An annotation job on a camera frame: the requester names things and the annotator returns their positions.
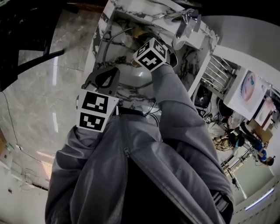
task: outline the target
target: cable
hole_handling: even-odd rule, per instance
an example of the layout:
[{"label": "cable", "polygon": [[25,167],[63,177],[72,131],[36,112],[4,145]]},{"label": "cable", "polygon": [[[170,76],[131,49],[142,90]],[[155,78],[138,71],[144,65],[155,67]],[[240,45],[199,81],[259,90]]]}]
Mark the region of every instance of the cable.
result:
[{"label": "cable", "polygon": [[261,163],[261,165],[257,165],[256,162],[257,162],[257,161],[255,161],[255,166],[261,166],[261,165],[262,165],[262,163]]},{"label": "cable", "polygon": [[28,174],[30,174],[30,175],[32,175],[32,176],[34,176],[34,177],[37,177],[37,180],[36,180],[35,182],[37,182],[37,181],[40,179],[40,177],[37,176],[37,172],[35,172],[35,171],[31,170],[31,169],[25,168],[25,175],[28,177],[28,179],[30,179],[29,176],[28,176]]},{"label": "cable", "polygon": [[157,111],[152,112],[152,113],[150,113],[150,114],[155,114],[155,113],[157,113],[157,112],[159,112],[159,111],[160,111],[160,109],[158,109]]},{"label": "cable", "polygon": [[147,117],[147,115],[151,112],[151,110],[154,108],[154,106],[156,105],[156,101],[154,102],[154,104],[153,104],[153,106],[149,109],[149,111],[146,113],[146,114],[144,114],[144,116],[145,117]]},{"label": "cable", "polygon": [[208,108],[206,109],[206,111],[205,111],[205,110],[200,110],[200,112],[202,112],[202,113],[203,113],[203,114],[202,114],[202,113],[200,113],[202,117],[204,117],[204,116],[205,116],[205,114],[206,114],[207,110],[208,110]]},{"label": "cable", "polygon": [[210,112],[211,112],[211,110],[212,110],[212,103],[211,103],[211,101],[210,101],[210,111],[209,111],[208,114],[206,114],[205,116],[209,115]]},{"label": "cable", "polygon": [[228,127],[227,127],[227,126],[225,126],[225,123],[223,123],[222,125],[225,127],[225,129],[228,129]]},{"label": "cable", "polygon": [[[8,100],[7,100],[7,97],[6,97],[5,94],[4,94],[4,97],[5,97],[6,102],[7,102],[8,112],[9,112],[9,116],[10,116],[10,122],[12,123],[13,131],[14,131],[14,124],[13,124],[13,120],[12,120],[11,113],[10,113],[9,103],[8,103]],[[18,144],[18,139],[17,139],[17,136],[16,136],[15,132],[14,132],[14,136],[15,136],[17,144]]]},{"label": "cable", "polygon": [[217,106],[218,106],[219,114],[221,115],[221,112],[220,112],[220,109],[219,109],[219,102],[220,102],[220,100],[221,100],[221,99],[218,100],[218,105],[217,105]]},{"label": "cable", "polygon": [[154,118],[154,120],[155,120],[156,123],[157,123],[157,127],[159,127],[159,120],[158,120],[158,118],[156,117],[156,115],[154,115],[154,114],[148,114],[148,115],[150,115],[151,117]]},{"label": "cable", "polygon": [[[14,124],[13,124],[13,120],[12,120],[11,113],[10,113],[9,103],[8,103],[8,100],[7,100],[7,97],[6,97],[5,94],[4,94],[4,97],[5,97],[6,102],[7,102],[7,107],[8,107],[8,112],[9,112],[9,116],[10,116],[10,121],[11,121],[11,123],[12,123],[13,131],[14,131]],[[40,162],[40,163],[45,163],[45,162],[43,162],[43,161],[40,161],[40,160],[34,158],[33,156],[27,154],[26,152],[24,152],[24,151],[22,150],[21,146],[18,144],[18,138],[17,138],[17,135],[16,135],[16,132],[15,132],[15,131],[14,131],[14,137],[16,138],[17,145],[19,146],[19,149],[20,149],[21,152],[23,152],[23,153],[26,154],[27,156],[31,157],[32,159],[35,159],[36,161],[38,161],[38,162]]]},{"label": "cable", "polygon": [[[108,51],[109,45],[110,45],[110,43],[112,42],[112,40],[113,40],[116,36],[118,36],[118,35],[120,35],[120,34],[126,32],[126,31],[132,30],[132,29],[134,29],[134,28],[135,28],[135,27],[131,27],[131,28],[125,29],[125,30],[123,30],[123,31],[121,31],[121,32],[119,32],[119,33],[117,33],[116,35],[113,35],[113,36],[110,38],[110,40],[108,41],[108,43],[107,43],[107,45],[106,45],[106,47],[105,47],[105,49],[104,49],[104,54],[103,54],[103,58],[102,58],[103,65],[104,65],[105,68],[106,68],[106,55],[107,55],[107,51]],[[144,84],[144,85],[142,85],[142,86],[130,86],[130,85],[123,84],[123,83],[119,83],[119,85],[120,85],[120,86],[123,86],[123,87],[126,87],[126,88],[128,88],[128,89],[135,89],[135,90],[138,90],[138,89],[142,89],[142,88],[144,88],[144,87],[147,87],[147,86],[151,85],[152,83],[153,83],[153,81],[150,81],[150,82],[148,82],[148,83],[146,83],[146,84]]]}]

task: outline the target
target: marble floor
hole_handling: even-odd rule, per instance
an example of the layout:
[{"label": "marble floor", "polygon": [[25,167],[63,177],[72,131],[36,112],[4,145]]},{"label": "marble floor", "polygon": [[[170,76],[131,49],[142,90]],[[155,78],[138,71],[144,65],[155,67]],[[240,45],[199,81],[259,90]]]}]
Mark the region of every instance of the marble floor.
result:
[{"label": "marble floor", "polygon": [[[55,153],[75,125],[76,97],[88,75],[83,71],[100,16],[97,12],[81,10],[73,14],[64,10],[53,35],[51,52],[65,49],[65,54],[20,74],[4,91],[17,140],[7,102],[0,93],[0,128],[15,148],[13,160],[32,170],[32,181],[46,188]],[[42,52],[20,51],[19,64],[41,55]],[[16,148],[17,142],[40,162]]]}]

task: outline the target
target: wall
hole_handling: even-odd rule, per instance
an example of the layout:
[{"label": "wall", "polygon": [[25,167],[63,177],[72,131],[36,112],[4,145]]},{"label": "wall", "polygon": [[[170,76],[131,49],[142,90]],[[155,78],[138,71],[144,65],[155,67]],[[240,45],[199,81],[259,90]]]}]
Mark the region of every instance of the wall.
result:
[{"label": "wall", "polygon": [[280,127],[273,132],[272,138],[269,140],[267,146],[267,154],[271,157],[275,156],[274,164],[270,167],[271,172],[274,175],[280,176]]},{"label": "wall", "polygon": [[[272,187],[274,191],[264,198],[261,202],[245,210],[247,206],[267,193]],[[231,224],[273,224],[279,218],[280,210],[280,184],[279,176],[271,179],[254,195],[234,208]]]},{"label": "wall", "polygon": [[220,36],[214,55],[257,73],[280,89],[280,27],[238,16],[206,16],[203,21]]},{"label": "wall", "polygon": [[0,167],[0,220],[9,224],[44,224],[44,212],[48,193],[34,188],[22,190],[20,181]]},{"label": "wall", "polygon": [[269,167],[261,165],[255,166],[255,160],[253,157],[249,157],[244,164],[232,174],[237,179],[241,189],[237,190],[233,184],[231,184],[235,204],[238,205],[245,200],[245,196],[249,198],[260,190],[267,182],[273,178]]},{"label": "wall", "polygon": [[20,189],[18,182],[0,166],[0,220],[20,223]]}]

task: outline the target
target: faucet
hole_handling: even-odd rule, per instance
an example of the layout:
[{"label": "faucet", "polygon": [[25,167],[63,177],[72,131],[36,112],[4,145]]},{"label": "faucet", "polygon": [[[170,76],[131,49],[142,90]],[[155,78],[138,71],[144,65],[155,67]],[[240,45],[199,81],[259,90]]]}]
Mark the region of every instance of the faucet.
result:
[{"label": "faucet", "polygon": [[179,12],[167,14],[165,18],[179,18],[181,17],[181,22],[179,28],[175,34],[176,38],[181,38],[184,34],[187,38],[190,37],[191,33],[198,32],[201,23],[201,14],[197,9],[186,9]]}]

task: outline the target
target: person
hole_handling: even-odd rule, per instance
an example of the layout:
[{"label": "person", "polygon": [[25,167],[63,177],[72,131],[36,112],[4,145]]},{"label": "person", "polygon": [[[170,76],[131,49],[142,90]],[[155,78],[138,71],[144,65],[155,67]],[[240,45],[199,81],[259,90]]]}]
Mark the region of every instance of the person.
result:
[{"label": "person", "polygon": [[272,158],[271,156],[269,156],[267,158],[266,150],[265,150],[266,147],[267,147],[267,143],[265,143],[264,146],[261,143],[259,143],[259,146],[256,148],[258,152],[258,159],[262,164],[266,166],[272,166],[274,163],[274,157]]},{"label": "person", "polygon": [[241,147],[245,143],[244,137],[239,134],[226,133],[213,139],[214,146],[219,151],[233,150],[235,147]]},{"label": "person", "polygon": [[230,223],[230,183],[204,120],[170,65],[152,80],[159,128],[120,112],[102,133],[69,132],[52,166],[47,224]]}]

